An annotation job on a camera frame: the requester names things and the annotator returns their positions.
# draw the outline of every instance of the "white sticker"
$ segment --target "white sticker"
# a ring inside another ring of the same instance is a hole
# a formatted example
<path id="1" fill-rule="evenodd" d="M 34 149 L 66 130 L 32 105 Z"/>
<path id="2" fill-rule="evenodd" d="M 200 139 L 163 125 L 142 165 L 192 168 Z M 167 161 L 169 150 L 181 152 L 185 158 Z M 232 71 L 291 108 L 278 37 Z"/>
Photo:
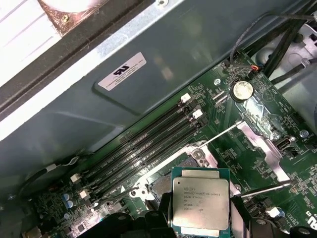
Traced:
<path id="1" fill-rule="evenodd" d="M 139 52 L 102 81 L 100 81 L 98 85 L 110 91 L 123 80 L 135 73 L 138 69 L 143 67 L 146 63 L 147 61 L 143 57 L 142 53 Z"/>

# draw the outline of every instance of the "screw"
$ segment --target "screw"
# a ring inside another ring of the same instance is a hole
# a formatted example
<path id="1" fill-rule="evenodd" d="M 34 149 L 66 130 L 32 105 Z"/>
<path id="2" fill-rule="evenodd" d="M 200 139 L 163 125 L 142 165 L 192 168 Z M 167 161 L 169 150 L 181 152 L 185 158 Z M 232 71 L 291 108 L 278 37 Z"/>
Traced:
<path id="1" fill-rule="evenodd" d="M 213 84 L 216 85 L 216 86 L 220 85 L 220 83 L 221 83 L 221 79 L 220 79 L 220 78 L 216 78 L 216 79 L 213 81 Z"/>
<path id="2" fill-rule="evenodd" d="M 239 184 L 235 184 L 235 187 L 241 192 L 242 191 L 242 187 Z"/>
<path id="3" fill-rule="evenodd" d="M 260 224 L 260 225 L 266 225 L 266 221 L 260 220 L 260 219 L 257 219 L 257 220 L 256 220 L 256 223 L 258 223 L 258 224 Z"/>
<path id="4" fill-rule="evenodd" d="M 298 228 L 298 231 L 300 232 L 300 233 L 302 233 L 302 234 L 305 234 L 305 235 L 309 235 L 310 234 L 310 232 L 307 230 L 307 229 L 305 229 L 305 228 Z"/>
<path id="5" fill-rule="evenodd" d="M 13 200 L 13 199 L 15 199 L 15 195 L 9 194 L 9 196 L 8 196 L 8 201 L 11 201 L 11 200 Z"/>
<path id="6" fill-rule="evenodd" d="M 307 138 L 309 136 L 309 132 L 306 131 L 306 130 L 301 130 L 299 132 L 299 135 L 300 135 L 301 138 Z"/>
<path id="7" fill-rule="evenodd" d="M 194 159 L 196 159 L 196 160 L 199 160 L 202 156 L 203 156 L 203 155 L 202 155 L 202 153 L 201 153 L 199 150 L 194 151 L 194 153 L 193 153 L 193 157 L 194 157 Z"/>
<path id="8" fill-rule="evenodd" d="M 64 15 L 62 18 L 61 18 L 61 21 L 63 23 L 67 23 L 69 21 L 69 15 Z"/>
<path id="9" fill-rule="evenodd" d="M 294 141 L 296 140 L 296 137 L 295 137 L 295 136 L 291 136 L 289 139 L 290 139 L 292 142 L 294 142 Z"/>

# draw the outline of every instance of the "mounting hole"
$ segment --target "mounting hole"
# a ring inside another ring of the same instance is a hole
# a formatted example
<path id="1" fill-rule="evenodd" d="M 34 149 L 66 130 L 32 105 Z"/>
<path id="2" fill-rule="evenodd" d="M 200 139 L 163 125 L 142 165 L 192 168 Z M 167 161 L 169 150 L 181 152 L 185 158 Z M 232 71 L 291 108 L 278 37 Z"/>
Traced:
<path id="1" fill-rule="evenodd" d="M 302 234 L 305 234 L 305 235 L 310 235 L 310 232 L 307 230 L 307 229 L 305 229 L 305 228 L 298 228 L 298 231 L 300 232 L 300 233 L 302 233 Z"/>
<path id="2" fill-rule="evenodd" d="M 156 5 L 159 8 L 163 8 L 168 4 L 168 0 L 157 0 Z"/>

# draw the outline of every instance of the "capacitor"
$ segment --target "capacitor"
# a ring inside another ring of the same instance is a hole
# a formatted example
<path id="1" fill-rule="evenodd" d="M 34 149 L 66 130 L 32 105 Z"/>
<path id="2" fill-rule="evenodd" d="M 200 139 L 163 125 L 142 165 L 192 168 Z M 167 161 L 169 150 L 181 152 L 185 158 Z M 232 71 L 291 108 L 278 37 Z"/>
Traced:
<path id="1" fill-rule="evenodd" d="M 72 193 L 65 193 L 63 194 L 63 199 L 65 201 L 68 201 L 69 199 L 71 199 L 73 197 L 73 194 Z"/>
<path id="2" fill-rule="evenodd" d="M 65 218 L 66 220 L 68 220 L 68 219 L 70 219 L 70 215 L 69 215 L 68 213 L 65 213 L 65 214 L 64 214 L 64 218 Z"/>
<path id="3" fill-rule="evenodd" d="M 74 207 L 76 205 L 77 205 L 77 201 L 76 200 L 68 200 L 67 201 L 67 207 L 68 208 L 72 208 L 72 207 Z"/>
<path id="4" fill-rule="evenodd" d="M 230 95 L 238 103 L 242 103 L 252 97 L 254 88 L 247 81 L 238 81 L 231 86 Z"/>

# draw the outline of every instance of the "cable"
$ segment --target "cable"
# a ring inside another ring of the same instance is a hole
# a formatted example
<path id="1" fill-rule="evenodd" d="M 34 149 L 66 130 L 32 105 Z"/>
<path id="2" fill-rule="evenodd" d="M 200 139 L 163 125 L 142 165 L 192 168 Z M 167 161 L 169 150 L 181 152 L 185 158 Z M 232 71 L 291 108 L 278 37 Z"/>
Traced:
<path id="1" fill-rule="evenodd" d="M 259 22 L 261 21 L 263 18 L 268 17 L 268 16 L 277 16 L 277 17 L 281 17 L 281 18 L 288 18 L 288 19 L 302 19 L 305 22 L 307 20 L 312 20 L 314 19 L 313 16 L 306 16 L 306 15 L 292 15 L 292 14 L 275 14 L 272 12 L 266 12 L 263 15 L 259 16 L 255 21 L 253 21 L 251 23 L 251 25 L 242 33 L 242 35 L 238 38 L 238 40 L 236 41 L 236 43 L 234 44 L 231 53 L 230 53 L 230 63 L 235 66 L 235 67 L 240 67 L 240 68 L 251 68 L 253 70 L 259 70 L 260 67 L 258 65 L 247 65 L 247 64 L 238 64 L 234 62 L 234 54 L 237 51 L 237 48 L 239 47 L 239 45 L 241 44 L 242 40 L 244 39 L 244 37 L 250 32 L 250 30 Z"/>
<path id="2" fill-rule="evenodd" d="M 284 31 L 286 31 L 291 26 L 291 21 L 287 20 L 279 26 L 275 27 L 273 30 L 263 35 L 261 38 L 247 46 L 244 51 L 248 53 L 249 57 L 255 55 L 260 49 L 270 43 L 273 39 L 278 37 Z"/>
<path id="3" fill-rule="evenodd" d="M 24 190 L 30 185 L 32 184 L 35 180 L 37 180 L 39 177 L 43 176 L 44 174 L 46 174 L 48 172 L 48 170 L 42 169 L 38 172 L 36 172 L 35 174 L 33 174 L 29 179 L 27 179 L 26 181 L 24 181 L 24 183 L 21 185 L 19 192 L 18 192 L 18 197 L 22 198 L 22 194 L 24 192 Z"/>
<path id="4" fill-rule="evenodd" d="M 24 181 L 24 183 L 20 186 L 19 192 L 18 192 L 18 197 L 22 198 L 23 192 L 24 190 L 30 185 L 32 184 L 35 180 L 37 180 L 39 177 L 43 176 L 44 174 L 55 170 L 57 167 L 59 166 L 71 166 L 74 165 L 78 160 L 80 159 L 80 156 L 75 156 L 72 157 L 72 159 L 66 163 L 66 164 L 51 164 L 49 166 L 47 166 L 46 168 L 37 171 L 35 174 L 33 174 L 31 177 L 29 177 L 26 181 Z"/>
<path id="5" fill-rule="evenodd" d="M 315 12 L 317 10 L 317 4 L 315 2 L 316 2 L 315 0 L 310 1 L 299 11 L 299 13 L 312 14 L 313 12 Z M 305 20 L 301 20 L 301 21 L 292 20 L 292 27 L 290 27 L 285 32 L 278 46 L 275 48 L 274 52 L 271 54 L 270 58 L 266 62 L 265 66 L 263 67 L 263 73 L 267 77 L 270 77 L 272 73 L 276 70 L 279 63 L 283 59 L 286 51 L 288 50 L 289 46 L 293 42 L 296 34 L 305 23 L 306 23 Z"/>
<path id="6" fill-rule="evenodd" d="M 308 60 L 311 64 L 316 64 L 317 63 L 317 59 L 310 59 Z M 293 68 L 292 70 L 288 71 L 286 74 L 282 75 L 282 76 L 279 76 L 275 79 L 273 79 L 271 81 L 272 84 L 278 84 L 290 77 L 292 77 L 293 75 L 299 73 L 302 69 L 304 69 L 305 66 L 303 64 L 299 64 L 298 66 L 296 66 L 295 68 Z"/>

